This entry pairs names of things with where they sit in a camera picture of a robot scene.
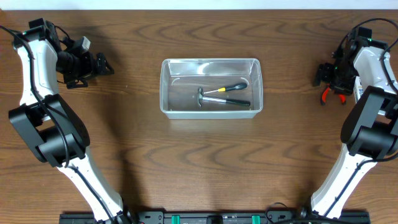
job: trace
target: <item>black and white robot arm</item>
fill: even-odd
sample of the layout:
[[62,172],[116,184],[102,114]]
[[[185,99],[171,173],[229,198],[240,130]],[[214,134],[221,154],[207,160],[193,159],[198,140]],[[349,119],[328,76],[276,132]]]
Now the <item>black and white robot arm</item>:
[[[51,22],[37,19],[29,22],[29,26],[29,30],[18,33],[13,43],[22,61],[24,88],[20,107],[9,112],[9,119],[38,160],[57,167],[75,184],[92,208],[96,221],[107,223],[123,218],[122,198],[97,168],[85,125],[58,94],[56,76],[57,71],[61,72],[67,87],[77,88],[87,86],[89,78],[112,74],[113,69],[102,53],[94,59],[88,51],[90,41],[86,37],[74,41],[68,36],[63,41],[67,49],[62,50]],[[28,50],[33,56],[33,67]],[[31,69],[34,71],[34,88],[30,82]],[[40,107],[33,89],[62,129],[69,161],[63,140],[54,126],[41,131],[36,129],[49,119],[49,114]]]
[[[339,46],[334,53],[335,64],[320,65],[318,81],[327,82],[339,94],[354,92],[357,104],[341,129],[339,158],[311,197],[315,215],[339,218],[362,177],[398,148],[398,85],[386,49],[384,42],[372,40],[371,30],[357,27],[347,36],[345,47]],[[378,114],[391,122],[376,121]]]

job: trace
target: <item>screwdriver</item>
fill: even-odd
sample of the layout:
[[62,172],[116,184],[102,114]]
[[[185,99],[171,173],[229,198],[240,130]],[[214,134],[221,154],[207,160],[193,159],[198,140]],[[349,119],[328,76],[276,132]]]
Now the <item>screwdriver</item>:
[[235,85],[219,88],[217,90],[207,91],[207,92],[205,92],[203,94],[213,93],[213,92],[216,92],[216,91],[221,92],[221,91],[243,90],[246,87],[248,87],[248,84],[246,84],[246,83],[238,83],[238,84],[235,84]]

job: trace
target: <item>wooden surface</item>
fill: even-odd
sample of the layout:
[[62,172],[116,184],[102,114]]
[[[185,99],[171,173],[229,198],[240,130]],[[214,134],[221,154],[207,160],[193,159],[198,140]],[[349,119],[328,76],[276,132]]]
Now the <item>wooden surface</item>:
[[[93,156],[135,210],[264,210],[298,207],[335,163],[340,129],[353,107],[337,96],[320,106],[319,63],[355,24],[397,11],[30,11],[0,12],[2,25],[26,30],[44,17],[73,39],[85,35],[116,74],[60,94],[86,124]],[[374,38],[397,32],[372,23]],[[74,185],[39,162],[7,112],[22,93],[21,61],[0,32],[0,222],[58,223],[62,212],[89,212]],[[264,109],[247,120],[169,120],[159,109],[166,58],[258,58]],[[391,52],[398,72],[398,50]],[[378,164],[346,208],[367,209],[373,223],[396,222],[398,162]]]

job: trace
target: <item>hammer head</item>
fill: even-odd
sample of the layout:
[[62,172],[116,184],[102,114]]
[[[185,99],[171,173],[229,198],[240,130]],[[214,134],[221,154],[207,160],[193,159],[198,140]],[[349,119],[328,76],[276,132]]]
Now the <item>hammer head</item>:
[[203,88],[199,87],[198,88],[198,94],[197,94],[197,102],[198,102],[198,105],[199,105],[200,108],[201,108],[200,101],[201,101],[202,98],[203,98]]

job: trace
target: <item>screwdriver handle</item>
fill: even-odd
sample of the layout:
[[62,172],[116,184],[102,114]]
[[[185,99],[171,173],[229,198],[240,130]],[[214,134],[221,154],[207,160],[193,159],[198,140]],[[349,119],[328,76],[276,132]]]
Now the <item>screwdriver handle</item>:
[[225,100],[225,103],[241,105],[241,106],[250,106],[250,101],[246,100]]
[[248,84],[246,83],[238,83],[235,85],[231,85],[231,86],[226,86],[225,91],[231,91],[231,90],[243,90],[244,88],[248,87]]

